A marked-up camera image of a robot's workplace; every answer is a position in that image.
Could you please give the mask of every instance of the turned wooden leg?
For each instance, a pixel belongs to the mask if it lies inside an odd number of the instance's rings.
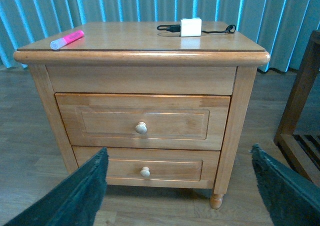
[[[210,197],[210,206],[213,209],[218,209],[221,207],[222,199],[224,198],[224,194],[215,194],[213,193]]]

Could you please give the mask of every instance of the nightstand top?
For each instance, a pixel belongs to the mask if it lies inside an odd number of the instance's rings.
[[[90,64],[127,66],[261,66],[270,60],[265,49],[239,32],[180,37],[158,31],[175,22],[94,22],[17,49],[14,58],[24,64]],[[222,22],[203,22],[206,31],[224,31]],[[84,37],[57,51],[51,41],[83,30]]]
[[[201,37],[180,37],[179,33],[158,31],[158,25],[179,22],[94,22],[21,47],[18,51],[52,51],[50,42],[76,30],[84,37],[60,51],[246,51],[265,49],[238,31],[234,34],[205,34]],[[223,31],[223,22],[202,22],[202,30]]]

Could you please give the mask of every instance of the charger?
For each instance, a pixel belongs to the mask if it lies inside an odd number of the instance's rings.
[[[180,36],[181,37],[199,37],[201,36],[201,24],[200,18],[182,19],[180,20]]]
[[[192,19],[181,19],[180,24],[174,25],[160,25],[157,26],[159,31],[167,32],[180,32],[181,37],[199,37],[201,32],[203,33],[228,33],[233,34],[236,31],[235,25],[229,25],[224,31],[203,31],[202,29],[202,20],[200,18]]]

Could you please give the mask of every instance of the round wooden knob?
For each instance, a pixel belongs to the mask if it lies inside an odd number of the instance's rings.
[[[139,134],[146,134],[147,132],[147,125],[144,122],[140,122],[138,123],[137,126],[135,126],[135,130],[137,131],[137,133]]]
[[[140,174],[142,177],[149,177],[150,176],[149,168],[143,167],[142,170],[140,171]]]

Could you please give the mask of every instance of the highlighter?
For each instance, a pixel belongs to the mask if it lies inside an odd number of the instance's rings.
[[[74,42],[75,40],[78,40],[79,38],[83,37],[85,34],[82,30],[78,30],[76,32],[73,32],[69,35],[66,35],[65,37],[61,37],[55,41],[52,41],[50,43],[50,47],[52,50],[58,50],[61,47],[64,47],[65,45]]]

